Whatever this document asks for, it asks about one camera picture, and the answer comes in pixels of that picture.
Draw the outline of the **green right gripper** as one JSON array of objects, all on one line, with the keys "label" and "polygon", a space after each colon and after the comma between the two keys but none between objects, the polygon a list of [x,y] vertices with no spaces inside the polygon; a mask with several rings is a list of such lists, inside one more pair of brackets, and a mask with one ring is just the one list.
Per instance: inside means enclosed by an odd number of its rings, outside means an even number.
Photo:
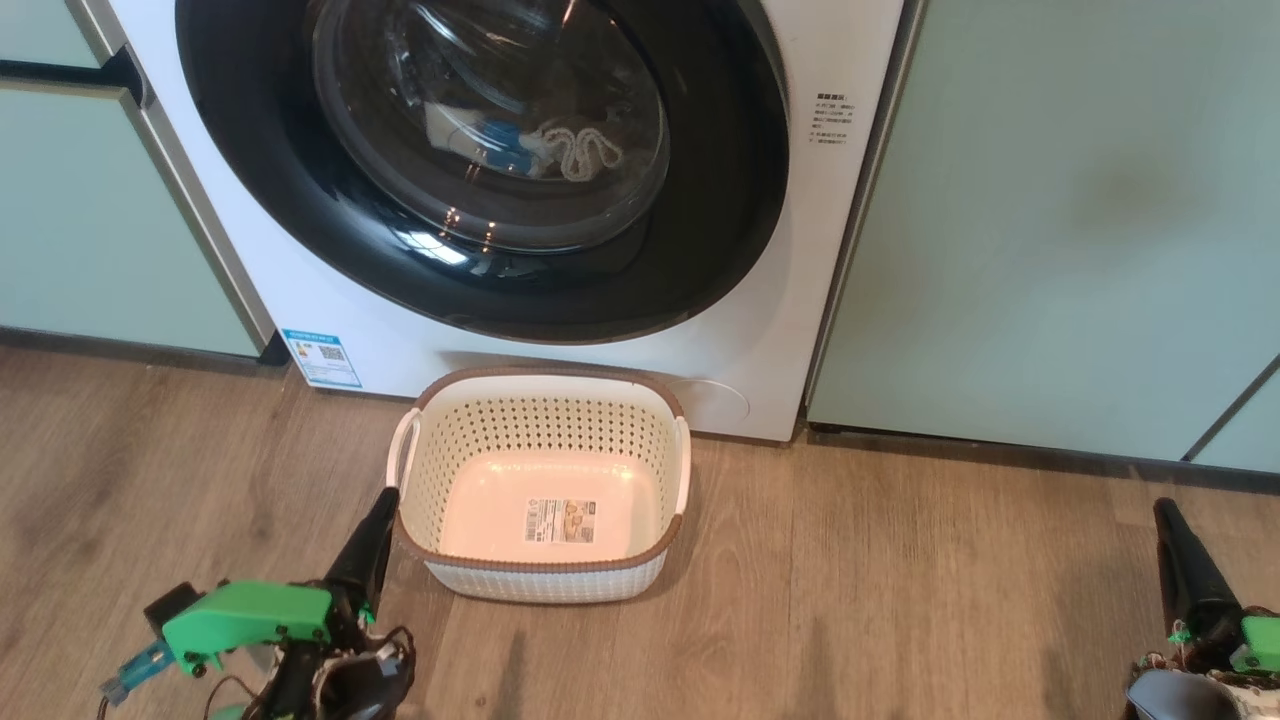
[{"label": "green right gripper", "polygon": [[1165,623],[1172,641],[1239,641],[1235,673],[1279,673],[1279,616],[1247,615],[1172,498],[1153,505]]}]

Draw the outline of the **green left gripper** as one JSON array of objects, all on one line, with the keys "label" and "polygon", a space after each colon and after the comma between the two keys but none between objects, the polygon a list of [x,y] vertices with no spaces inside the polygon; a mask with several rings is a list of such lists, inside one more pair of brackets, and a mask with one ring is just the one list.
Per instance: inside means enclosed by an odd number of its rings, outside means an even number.
[{"label": "green left gripper", "polygon": [[361,648],[381,602],[399,503],[398,488],[381,489],[325,580],[225,582],[207,593],[188,582],[175,585],[160,597],[160,641],[195,678],[221,670],[224,653],[252,644]]}]

